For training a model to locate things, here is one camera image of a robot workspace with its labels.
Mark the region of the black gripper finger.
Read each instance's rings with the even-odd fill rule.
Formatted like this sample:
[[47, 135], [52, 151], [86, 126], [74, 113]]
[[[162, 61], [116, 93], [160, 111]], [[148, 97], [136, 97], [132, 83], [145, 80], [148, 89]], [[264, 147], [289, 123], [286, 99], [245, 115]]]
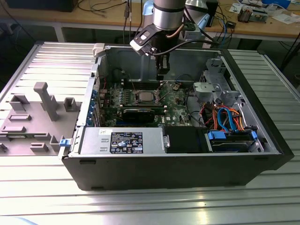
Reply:
[[165, 55], [156, 56], [156, 79], [161, 81], [164, 79], [164, 75], [166, 75], [170, 71], [170, 63], [169, 63], [170, 54], [167, 53]]

